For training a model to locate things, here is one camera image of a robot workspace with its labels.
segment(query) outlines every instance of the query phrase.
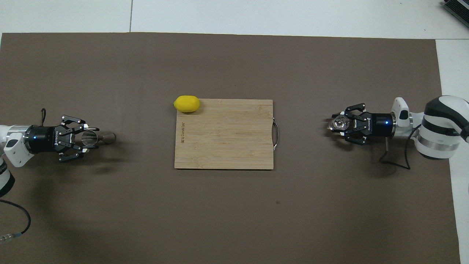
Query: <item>clear glass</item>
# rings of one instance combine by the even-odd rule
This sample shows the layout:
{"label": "clear glass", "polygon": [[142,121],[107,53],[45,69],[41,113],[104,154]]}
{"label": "clear glass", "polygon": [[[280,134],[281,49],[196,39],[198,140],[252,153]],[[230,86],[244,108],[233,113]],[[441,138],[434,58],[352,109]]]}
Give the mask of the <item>clear glass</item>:
{"label": "clear glass", "polygon": [[329,122],[329,129],[346,130],[349,125],[350,120],[344,115],[339,115]]}
{"label": "clear glass", "polygon": [[116,135],[108,131],[86,130],[81,135],[81,141],[85,146],[111,144],[116,140]]}

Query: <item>cable connector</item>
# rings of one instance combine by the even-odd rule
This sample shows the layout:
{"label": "cable connector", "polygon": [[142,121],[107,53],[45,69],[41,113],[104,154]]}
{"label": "cable connector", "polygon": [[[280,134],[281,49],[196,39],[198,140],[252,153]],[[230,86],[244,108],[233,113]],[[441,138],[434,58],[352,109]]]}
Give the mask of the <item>cable connector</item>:
{"label": "cable connector", "polygon": [[0,236],[0,244],[7,243],[13,240],[13,238],[21,236],[21,232],[18,233],[13,233],[13,234],[6,234],[3,236]]}

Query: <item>white robotic arm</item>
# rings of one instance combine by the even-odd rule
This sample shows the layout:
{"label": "white robotic arm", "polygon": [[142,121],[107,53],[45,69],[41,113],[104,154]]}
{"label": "white robotic arm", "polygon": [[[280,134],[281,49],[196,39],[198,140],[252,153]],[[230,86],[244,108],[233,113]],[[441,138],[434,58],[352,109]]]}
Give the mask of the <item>white robotic arm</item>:
{"label": "white robotic arm", "polygon": [[[76,126],[69,127],[72,123],[76,123]],[[90,148],[98,148],[98,141],[106,144],[115,141],[113,133],[104,138],[100,137],[97,131],[99,128],[89,127],[86,121],[65,115],[62,116],[62,122],[58,126],[0,125],[0,197],[5,195],[15,183],[15,178],[8,170],[4,157],[7,157],[15,167],[24,166],[34,154],[40,152],[57,152],[59,162],[69,162],[83,157]],[[77,145],[75,135],[81,133],[82,144]],[[65,155],[69,150],[74,150],[74,153]]]}
{"label": "white robotic arm", "polygon": [[410,137],[416,129],[411,139],[417,150],[430,159],[452,157],[460,138],[469,142],[469,103],[450,95],[431,100],[423,113],[409,112],[407,103],[398,97],[390,114],[366,112],[362,103],[332,118],[329,129],[357,145],[364,145],[368,136]]}

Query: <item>black cable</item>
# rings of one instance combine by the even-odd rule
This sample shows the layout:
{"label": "black cable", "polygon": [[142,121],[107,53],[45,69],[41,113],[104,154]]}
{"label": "black cable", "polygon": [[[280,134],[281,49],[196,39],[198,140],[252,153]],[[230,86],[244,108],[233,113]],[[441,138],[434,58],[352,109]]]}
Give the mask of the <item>black cable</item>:
{"label": "black cable", "polygon": [[41,121],[41,126],[44,126],[44,121],[45,121],[45,108],[41,109],[42,112],[42,121]]}
{"label": "black cable", "polygon": [[29,215],[28,211],[26,211],[26,209],[23,208],[21,205],[18,205],[14,202],[5,201],[5,200],[2,200],[2,199],[0,199],[0,202],[4,202],[4,203],[10,204],[10,205],[13,205],[15,207],[18,207],[19,209],[21,209],[26,214],[26,217],[28,218],[28,226],[23,231],[21,231],[21,234],[24,234],[26,231],[28,231],[29,226],[31,225],[31,216]]}
{"label": "black cable", "polygon": [[383,161],[384,157],[386,157],[387,155],[387,147],[386,147],[386,151],[384,152],[384,154],[381,156],[381,158],[379,158],[379,162],[380,163],[384,163],[384,164],[391,164],[391,165],[396,165],[398,167],[401,167],[401,168],[404,168],[406,170],[410,170],[410,165],[409,165],[409,160],[407,159],[407,147],[409,145],[409,141],[410,141],[410,138],[412,137],[412,135],[415,133],[415,131],[421,126],[422,124],[418,125],[417,127],[415,127],[414,129],[412,129],[412,132],[410,133],[410,135],[407,137],[407,140],[406,140],[406,145],[404,147],[404,157],[406,159],[406,164],[407,164],[407,167],[403,166],[403,165],[400,165],[400,164],[397,164],[397,163],[394,163],[394,162],[390,162],[390,161]]}

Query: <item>metal handle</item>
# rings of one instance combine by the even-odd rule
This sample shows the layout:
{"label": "metal handle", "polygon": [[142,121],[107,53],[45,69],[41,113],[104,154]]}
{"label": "metal handle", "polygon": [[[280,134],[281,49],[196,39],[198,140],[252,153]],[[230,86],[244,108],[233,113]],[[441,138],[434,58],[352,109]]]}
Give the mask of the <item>metal handle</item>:
{"label": "metal handle", "polygon": [[273,145],[273,150],[275,151],[275,148],[277,147],[277,144],[279,143],[279,126],[275,122],[274,117],[272,117],[272,121],[273,121],[273,126],[275,126],[275,130],[277,130],[277,141],[275,141],[275,144]]}

